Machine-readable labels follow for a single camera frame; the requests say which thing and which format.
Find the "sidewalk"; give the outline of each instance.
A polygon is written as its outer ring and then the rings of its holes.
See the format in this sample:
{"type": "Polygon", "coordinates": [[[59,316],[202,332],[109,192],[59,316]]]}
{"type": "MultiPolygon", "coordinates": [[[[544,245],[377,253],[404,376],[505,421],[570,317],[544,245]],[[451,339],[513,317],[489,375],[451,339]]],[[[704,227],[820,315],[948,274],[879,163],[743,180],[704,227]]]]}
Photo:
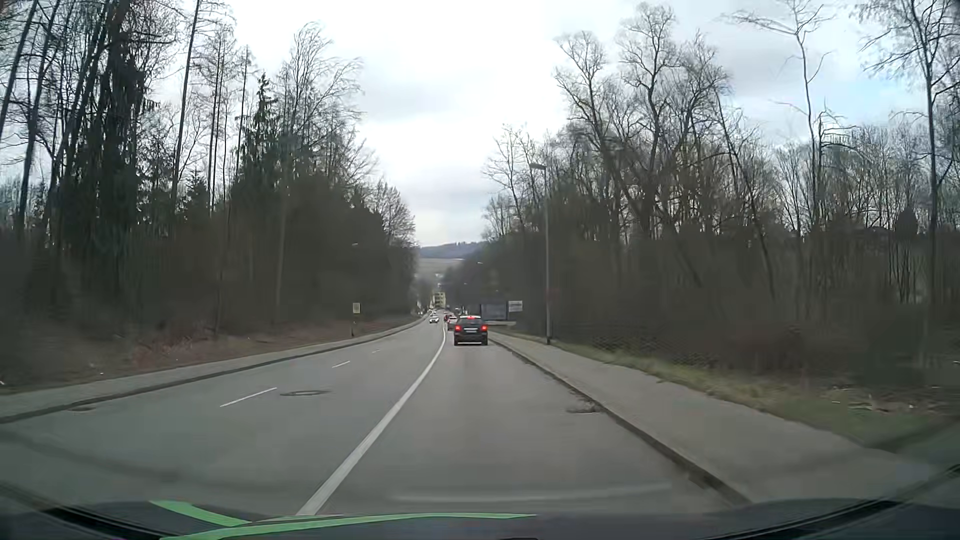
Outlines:
{"type": "Polygon", "coordinates": [[[396,328],[361,337],[353,337],[351,339],[332,341],[318,345],[307,345],[305,347],[298,347],[297,349],[287,349],[286,351],[194,364],[174,369],[154,371],[153,373],[131,375],[118,379],[97,380],[95,382],[73,384],[58,388],[0,395],[0,424],[49,412],[56,412],[58,410],[66,410],[79,405],[88,405],[152,390],[159,390],[160,388],[185,384],[195,380],[209,379],[211,377],[217,377],[218,375],[252,369],[254,367],[302,356],[335,351],[351,345],[367,343],[368,341],[393,335],[412,328],[424,320],[425,319],[420,318],[396,328]]]}
{"type": "Polygon", "coordinates": [[[944,469],[628,367],[498,332],[491,340],[587,395],[735,502],[877,498],[944,469]]]}

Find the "pole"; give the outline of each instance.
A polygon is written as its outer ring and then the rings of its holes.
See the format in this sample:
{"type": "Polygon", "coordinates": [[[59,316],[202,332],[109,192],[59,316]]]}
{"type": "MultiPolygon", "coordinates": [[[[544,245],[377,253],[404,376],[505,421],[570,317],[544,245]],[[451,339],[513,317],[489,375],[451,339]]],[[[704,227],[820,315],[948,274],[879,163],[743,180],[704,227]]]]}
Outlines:
{"type": "Polygon", "coordinates": [[[543,253],[546,259],[546,294],[543,297],[546,308],[546,344],[550,344],[550,187],[549,176],[546,168],[543,169],[543,200],[545,201],[543,209],[543,253]]]}

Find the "lamp post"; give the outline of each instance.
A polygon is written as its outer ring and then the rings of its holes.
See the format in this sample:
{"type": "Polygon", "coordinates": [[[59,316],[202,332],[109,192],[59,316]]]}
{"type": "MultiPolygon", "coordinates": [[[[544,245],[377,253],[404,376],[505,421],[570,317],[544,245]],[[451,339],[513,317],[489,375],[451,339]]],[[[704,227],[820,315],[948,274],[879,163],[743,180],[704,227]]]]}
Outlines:
{"type": "Polygon", "coordinates": [[[547,184],[546,165],[530,162],[531,170],[543,171],[543,255],[546,260],[543,308],[546,311],[546,344],[550,344],[550,186],[547,184]]]}

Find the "asphalt road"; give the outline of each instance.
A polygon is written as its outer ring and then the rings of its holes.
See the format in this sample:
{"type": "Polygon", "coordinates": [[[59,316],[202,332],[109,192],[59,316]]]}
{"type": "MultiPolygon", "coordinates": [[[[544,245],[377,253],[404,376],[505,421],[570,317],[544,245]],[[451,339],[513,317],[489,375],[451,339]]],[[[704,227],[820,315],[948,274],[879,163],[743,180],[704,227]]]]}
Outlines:
{"type": "Polygon", "coordinates": [[[444,325],[0,427],[61,503],[255,512],[686,512],[720,497],[508,351],[444,325]],[[284,395],[305,391],[314,395],[284,395]]]}

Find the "curb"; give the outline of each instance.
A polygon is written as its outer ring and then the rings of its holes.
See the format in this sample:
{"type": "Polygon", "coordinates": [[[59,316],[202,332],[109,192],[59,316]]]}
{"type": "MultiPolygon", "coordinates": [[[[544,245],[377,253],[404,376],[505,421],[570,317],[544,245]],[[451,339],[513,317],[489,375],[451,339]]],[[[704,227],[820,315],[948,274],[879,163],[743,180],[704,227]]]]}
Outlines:
{"type": "MultiPolygon", "coordinates": [[[[328,348],[326,348],[326,349],[323,349],[323,350],[321,350],[321,351],[313,351],[313,352],[310,352],[310,353],[300,353],[300,354],[297,354],[297,355],[282,356],[282,357],[280,357],[280,358],[273,358],[273,359],[270,359],[270,360],[266,360],[266,361],[259,362],[259,363],[255,363],[255,364],[251,364],[251,365],[246,365],[246,366],[241,366],[241,367],[236,367],[236,368],[228,368],[228,369],[225,369],[225,370],[223,370],[223,371],[216,371],[216,372],[213,372],[213,373],[204,373],[203,375],[198,375],[198,376],[194,376],[194,377],[188,377],[188,378],[186,378],[186,379],[168,380],[167,382],[162,382],[162,383],[160,383],[160,384],[151,384],[151,385],[148,385],[148,386],[141,386],[141,387],[139,387],[139,388],[134,388],[134,389],[132,389],[132,390],[124,390],[123,392],[116,392],[116,393],[113,393],[113,394],[104,394],[104,395],[102,395],[102,396],[96,396],[96,397],[93,397],[93,398],[85,398],[85,399],[82,399],[82,400],[77,400],[77,401],[74,401],[74,402],[70,402],[70,403],[68,403],[68,404],[51,405],[51,406],[47,406],[47,407],[44,407],[44,408],[38,408],[38,409],[28,410],[28,411],[24,411],[24,412],[17,412],[17,413],[15,413],[15,414],[8,414],[8,415],[5,415],[5,416],[0,416],[0,424],[9,424],[10,422],[16,422],[16,421],[18,421],[18,420],[25,420],[25,419],[27,419],[27,418],[34,418],[34,417],[37,417],[37,416],[43,416],[44,414],[50,414],[50,413],[53,413],[53,412],[60,412],[60,411],[63,411],[63,410],[67,410],[67,409],[76,407],[76,406],[92,405],[92,404],[97,404],[97,403],[101,403],[101,402],[108,402],[108,401],[110,401],[110,400],[116,400],[116,399],[119,399],[119,398],[127,398],[127,397],[129,397],[129,396],[135,396],[135,395],[137,395],[137,394],[145,394],[145,393],[147,393],[147,392],[153,392],[153,391],[155,391],[155,390],[162,390],[162,389],[164,389],[164,388],[170,388],[170,387],[172,387],[172,386],[180,386],[181,384],[187,384],[187,383],[189,383],[189,382],[196,382],[196,381],[198,381],[198,380],[213,379],[214,377],[220,377],[221,375],[229,375],[229,374],[231,374],[231,373],[238,373],[238,372],[241,372],[241,371],[247,371],[247,370],[249,370],[249,369],[254,369],[254,368],[258,368],[258,367],[268,366],[268,365],[271,365],[271,364],[277,364],[277,363],[280,363],[280,362],[285,362],[285,361],[287,361],[287,360],[293,360],[293,359],[296,359],[296,358],[303,358],[304,356],[320,355],[320,354],[323,354],[323,353],[329,353],[330,351],[338,351],[338,350],[340,350],[340,349],[345,349],[345,348],[347,348],[347,347],[352,347],[353,345],[361,345],[361,344],[363,344],[363,343],[370,343],[371,341],[375,341],[375,340],[380,339],[380,338],[383,338],[383,337],[389,337],[389,336],[394,335],[394,334],[396,334],[396,333],[400,333],[400,332],[402,332],[402,331],[409,330],[409,329],[413,328],[414,326],[422,323],[424,320],[425,320],[425,319],[424,319],[423,317],[421,317],[420,319],[417,319],[416,321],[409,322],[409,323],[407,323],[407,324],[405,324],[405,325],[400,325],[400,326],[398,326],[398,327],[396,327],[396,328],[392,328],[392,329],[388,329],[388,330],[385,330],[385,331],[381,331],[381,332],[379,332],[379,333],[372,333],[372,334],[370,334],[370,335],[364,335],[364,336],[361,336],[361,337],[354,337],[354,338],[352,338],[352,339],[350,340],[350,343],[344,343],[344,341],[348,341],[348,340],[342,340],[342,341],[339,341],[339,342],[338,342],[338,341],[333,341],[333,342],[331,342],[332,344],[331,344],[330,347],[328,347],[328,348]]],[[[316,344],[316,345],[323,346],[324,343],[318,343],[318,344],[316,344]]],[[[228,361],[235,360],[235,359],[237,359],[237,358],[227,358],[227,359],[225,359],[225,360],[218,360],[218,361],[228,362],[228,361]]]]}
{"type": "Polygon", "coordinates": [[[607,413],[608,416],[613,418],[613,420],[617,424],[619,424],[621,427],[625,428],[626,430],[640,437],[641,439],[643,439],[644,442],[652,446],[654,450],[663,454],[663,456],[665,456],[667,459],[669,459],[670,461],[673,461],[679,467],[684,469],[689,475],[690,480],[692,480],[694,483],[700,485],[701,487],[707,487],[707,488],[713,489],[714,491],[719,493],[720,496],[723,497],[723,499],[727,503],[734,506],[742,506],[745,504],[750,504],[752,502],[750,498],[748,498],[742,492],[740,492],[736,488],[727,484],[725,481],[720,479],[717,475],[713,474],[707,469],[704,469],[702,466],[697,464],[690,457],[670,448],[666,444],[659,441],[656,437],[651,435],[649,432],[647,432],[644,428],[641,428],[640,426],[637,426],[636,424],[627,420],[627,418],[624,415],[616,412],[615,406],[611,407],[610,405],[605,404],[603,400],[598,400],[593,396],[590,396],[589,393],[579,388],[574,381],[550,369],[546,365],[537,362],[535,359],[525,355],[524,353],[521,353],[520,351],[518,351],[517,349],[514,349],[510,345],[504,343],[503,341],[500,341],[498,339],[499,337],[500,336],[496,335],[496,332],[491,332],[490,338],[493,343],[495,343],[500,347],[503,347],[504,349],[512,353],[514,356],[520,358],[524,362],[540,369],[543,373],[550,376],[551,378],[553,378],[563,386],[566,386],[567,388],[572,390],[574,393],[597,404],[599,408],[601,408],[605,413],[607,413]]]}

